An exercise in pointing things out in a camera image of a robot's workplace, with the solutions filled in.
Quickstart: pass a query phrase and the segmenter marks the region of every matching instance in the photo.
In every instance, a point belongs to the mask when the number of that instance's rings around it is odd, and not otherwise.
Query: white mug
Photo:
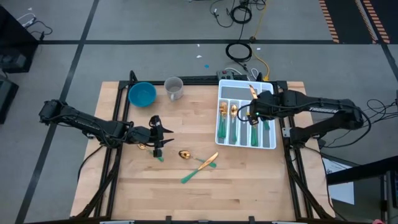
[[[164,88],[171,101],[178,100],[182,96],[183,81],[179,77],[171,77],[164,82]]]

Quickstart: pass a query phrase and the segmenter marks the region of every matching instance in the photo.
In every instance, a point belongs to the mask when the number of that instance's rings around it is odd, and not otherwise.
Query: green handle
[[[225,138],[226,137],[225,118],[223,118],[223,125],[221,127],[221,130],[223,131],[223,138]]]
[[[220,115],[220,120],[218,121],[218,132],[217,132],[219,138],[223,138],[223,126],[224,126],[224,118]]]
[[[233,122],[233,127],[232,127],[232,143],[236,144],[236,142],[238,141],[238,138],[236,137],[236,122]]]
[[[154,152],[152,152],[152,151],[150,151],[150,150],[148,150],[148,152],[149,152],[151,155],[154,155]],[[163,161],[164,161],[163,157],[156,157],[156,159],[158,159],[160,162],[163,162]]]
[[[267,131],[270,130],[268,121],[263,121],[263,123],[264,123],[264,129]]]
[[[182,183],[182,184],[187,183],[188,180],[190,180],[197,172],[199,172],[199,170],[196,169],[196,170],[193,171],[190,175],[188,175],[188,176],[182,178],[182,179],[181,179],[181,183]]]
[[[197,159],[197,158],[195,158],[196,160],[198,160],[198,161],[200,161],[200,162],[206,162],[206,160],[203,160],[203,159]],[[211,162],[210,164],[209,164],[209,166],[211,166],[212,168],[216,168],[217,167],[217,164],[215,164],[214,162]]]
[[[251,146],[258,146],[257,138],[257,128],[255,126],[251,127]]]

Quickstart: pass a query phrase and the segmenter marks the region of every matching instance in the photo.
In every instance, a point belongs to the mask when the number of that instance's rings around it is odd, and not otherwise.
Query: white paper
[[[351,168],[350,166],[325,158],[323,158],[323,162],[325,163],[327,174]],[[350,203],[352,205],[355,204],[353,182],[331,185],[329,186],[329,194],[331,198],[339,200],[340,202]]]

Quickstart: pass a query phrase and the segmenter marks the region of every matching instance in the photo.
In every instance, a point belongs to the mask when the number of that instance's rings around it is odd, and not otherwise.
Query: floor mat
[[[362,0],[373,26],[383,42],[398,43],[398,1],[395,0]]]
[[[319,0],[333,41],[341,44],[374,44],[375,36],[355,0]]]

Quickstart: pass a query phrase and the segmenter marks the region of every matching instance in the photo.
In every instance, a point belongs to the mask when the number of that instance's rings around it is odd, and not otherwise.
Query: white cutlery tray
[[[257,142],[258,146],[252,146],[251,133],[252,126],[248,121],[242,122],[237,117],[234,119],[236,125],[236,137],[237,141],[233,144],[233,126],[231,116],[231,105],[236,105],[238,108],[250,104],[252,95],[250,92],[249,85],[252,85],[256,90],[257,94],[263,91],[270,91],[274,93],[272,84],[262,82],[248,82],[248,81],[237,81],[237,80],[220,80],[218,85],[218,104],[217,104],[217,124],[216,124],[216,143],[225,146],[236,146],[236,147],[252,147],[257,149],[275,149],[276,148],[276,136],[275,136],[275,121],[266,121],[269,125],[269,130],[266,130],[263,122],[260,120],[256,125],[257,131]],[[218,137],[218,128],[220,121],[220,103],[226,102],[228,114],[224,117],[226,127],[226,137]],[[241,119],[247,119],[246,112],[249,111],[249,107],[242,109],[239,112]]]

